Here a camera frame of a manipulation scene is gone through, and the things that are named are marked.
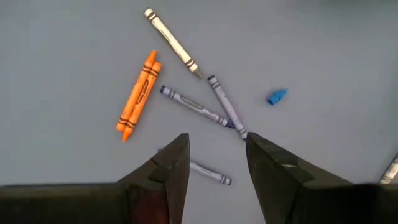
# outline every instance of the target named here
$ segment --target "crayon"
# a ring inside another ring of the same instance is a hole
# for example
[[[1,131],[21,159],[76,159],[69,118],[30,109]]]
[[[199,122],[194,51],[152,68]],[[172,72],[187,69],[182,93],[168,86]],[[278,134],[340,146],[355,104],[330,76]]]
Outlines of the crayon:
[[[181,44],[163,24],[159,17],[153,12],[152,9],[147,9],[144,15],[152,23],[152,25],[164,36],[169,44],[174,49],[175,53],[181,58],[182,62],[189,68],[189,70],[199,78],[203,78],[202,72],[199,70],[198,65],[192,60],[191,56],[184,50]]]
[[[212,179],[215,179],[221,184],[230,186],[232,183],[232,179],[230,177],[228,177],[227,175],[220,174],[220,173],[213,171],[209,168],[205,168],[202,165],[199,165],[199,163],[193,161],[192,159],[189,162],[189,168],[191,168],[205,176],[208,176]]]
[[[394,177],[397,175],[397,173],[398,173],[398,155],[392,161],[388,170],[381,178],[380,184],[390,184],[391,181],[394,179]]]
[[[273,94],[268,97],[267,101],[270,105],[275,105],[277,104],[280,100],[283,99],[285,94],[287,93],[287,89],[281,89],[278,91],[273,92]]]
[[[190,108],[191,110],[196,111],[197,113],[202,114],[203,116],[206,116],[207,118],[210,118],[211,120],[215,121],[216,123],[229,127],[229,128],[235,128],[234,124],[231,121],[228,121],[221,115],[218,115],[214,112],[209,111],[206,109],[204,106],[200,105],[199,103],[187,98],[186,96],[183,96],[176,91],[174,91],[171,88],[168,88],[166,86],[162,86],[160,89],[160,92],[169,97],[170,99],[181,103],[182,105],[186,106],[187,108]]]
[[[144,66],[138,76],[137,82],[131,90],[129,99],[127,100],[126,105],[124,106],[123,112],[120,115],[119,121],[116,124],[116,130],[123,131],[126,127],[127,121],[130,118],[130,115],[134,109],[134,105],[136,104],[137,98],[144,86],[148,74],[155,63],[156,50],[153,50],[148,56],[147,60],[144,62]]]
[[[235,113],[234,108],[232,107],[231,102],[226,97],[223,89],[221,88],[219,81],[217,80],[217,78],[214,75],[208,77],[207,80],[209,81],[211,88],[216,93],[218,100],[223,105],[224,110],[228,114],[229,118],[234,123],[236,130],[239,133],[240,137],[245,141],[246,136],[248,135],[248,131],[245,130],[242,122],[239,120],[237,114]]]
[[[145,103],[148,100],[150,92],[152,91],[152,88],[155,85],[155,81],[157,75],[160,72],[160,69],[162,69],[162,64],[159,62],[155,62],[154,66],[152,66],[152,70],[150,71],[147,80],[145,81],[144,86],[142,87],[142,91],[136,101],[136,105],[134,106],[129,121],[127,122],[126,127],[124,128],[122,141],[126,141],[133,132],[138,122],[139,116],[141,115],[141,112],[144,109]]]

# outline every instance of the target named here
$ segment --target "blue crayon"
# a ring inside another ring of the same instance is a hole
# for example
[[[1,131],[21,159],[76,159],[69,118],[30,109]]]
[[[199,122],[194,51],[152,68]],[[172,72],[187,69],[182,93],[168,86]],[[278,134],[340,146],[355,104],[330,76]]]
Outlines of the blue crayon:
[[[281,99],[283,99],[283,97],[285,96],[286,93],[287,93],[287,89],[278,90],[278,91],[274,92],[273,94],[271,94],[271,96],[268,97],[267,101],[270,105],[275,105]]]

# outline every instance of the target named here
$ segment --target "black stripe on crayon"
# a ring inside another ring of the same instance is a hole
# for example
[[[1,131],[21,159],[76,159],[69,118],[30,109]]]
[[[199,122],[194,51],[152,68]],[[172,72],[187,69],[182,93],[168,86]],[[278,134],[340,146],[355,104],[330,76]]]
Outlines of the black stripe on crayon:
[[[130,121],[128,121],[127,124],[126,124],[126,126],[129,127],[129,128],[134,128],[135,125],[136,125],[135,123],[132,123]]]
[[[213,86],[213,89],[220,87],[220,83],[216,82]]]
[[[125,125],[127,123],[128,119],[124,119],[122,117],[119,118],[119,123]]]
[[[212,78],[216,78],[214,75],[210,75],[207,80],[211,80]]]
[[[156,18],[157,16],[156,16],[156,14],[154,13],[154,12],[151,12],[149,15],[148,15],[148,19],[149,19],[149,21],[153,21],[155,18]]]
[[[243,134],[246,130],[242,128],[242,130],[239,131],[239,134]]]
[[[216,81],[215,83],[210,83],[210,86],[211,86],[212,88],[214,88],[214,86],[215,86],[217,83],[218,83],[218,81]]]
[[[192,58],[190,60],[188,60],[187,62],[185,62],[185,65],[190,67],[193,64],[193,60]]]
[[[149,74],[151,74],[151,75],[157,77],[157,74],[159,74],[159,72],[156,72],[155,70],[151,70],[151,71],[149,72]]]

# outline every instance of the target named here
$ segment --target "orange crayon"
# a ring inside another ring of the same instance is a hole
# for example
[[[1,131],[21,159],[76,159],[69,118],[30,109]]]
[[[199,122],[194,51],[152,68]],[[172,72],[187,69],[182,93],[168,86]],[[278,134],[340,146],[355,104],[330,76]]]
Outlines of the orange crayon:
[[[129,121],[127,122],[126,127],[124,128],[122,141],[126,141],[131,135],[132,131],[134,130],[138,118],[141,115],[142,109],[144,109],[145,103],[148,100],[150,91],[152,90],[152,87],[154,87],[155,85],[155,81],[157,75],[160,72],[160,69],[162,69],[162,64],[159,62],[155,62],[154,66],[152,67],[152,70],[149,73],[148,79],[146,80],[145,85],[142,88],[141,94],[139,95],[139,98],[136,101],[136,105],[134,106]]]
[[[123,131],[124,127],[126,127],[127,121],[129,120],[130,115],[134,109],[134,105],[136,104],[136,101],[142,90],[142,87],[144,86],[148,78],[149,72],[155,63],[155,56],[156,56],[156,50],[153,50],[148,56],[147,60],[144,62],[144,67],[142,68],[138,76],[136,84],[131,90],[129,99],[127,100],[127,103],[124,106],[123,112],[120,115],[118,123],[116,124],[116,130]]]

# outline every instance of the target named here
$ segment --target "white crayon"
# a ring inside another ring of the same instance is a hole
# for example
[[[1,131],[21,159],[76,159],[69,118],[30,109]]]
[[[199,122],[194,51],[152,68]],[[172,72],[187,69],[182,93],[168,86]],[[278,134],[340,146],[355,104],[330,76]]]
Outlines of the white crayon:
[[[207,118],[212,119],[213,121],[215,121],[216,123],[222,125],[222,126],[226,126],[229,128],[235,128],[233,123],[231,121],[228,121],[227,119],[225,119],[224,117],[222,117],[221,115],[218,115],[214,112],[209,111],[208,109],[206,109],[204,106],[200,105],[199,103],[177,93],[176,91],[174,91],[171,88],[168,88],[166,86],[162,86],[162,88],[160,89],[160,92],[169,97],[170,99],[179,102],[180,104],[190,108],[191,110],[196,111],[197,113],[202,114],[203,116],[206,116]]]
[[[208,168],[204,168],[203,166],[197,164],[196,162],[194,162],[192,160],[189,163],[189,167],[193,170],[198,171],[199,173],[201,173],[203,175],[206,175],[208,177],[211,177],[212,179],[217,180],[221,184],[229,186],[232,183],[232,179],[230,177],[228,177],[227,175],[219,174],[219,173],[212,171]]]
[[[198,65],[192,60],[191,56],[184,50],[181,44],[163,24],[159,17],[154,13],[152,9],[147,9],[144,12],[146,18],[152,23],[152,25],[166,38],[169,44],[174,49],[175,53],[181,58],[182,62],[189,68],[189,70],[197,75],[199,78],[203,78]]]
[[[224,110],[228,114],[230,120],[234,123],[235,128],[236,128],[237,132],[239,133],[240,137],[243,140],[246,140],[246,137],[248,135],[248,131],[246,131],[246,129],[244,128],[242,122],[239,120],[239,118],[238,118],[238,116],[237,116],[237,114],[236,114],[231,102],[226,97],[223,89],[221,88],[221,85],[220,85],[219,81],[217,80],[217,78],[214,75],[208,77],[207,80],[209,81],[209,84],[211,85],[211,88],[216,93],[219,101],[223,105]]]
[[[380,184],[390,184],[391,180],[397,175],[398,173],[398,155],[392,161],[392,164],[389,166],[386,173],[383,175],[382,179],[380,180]]]

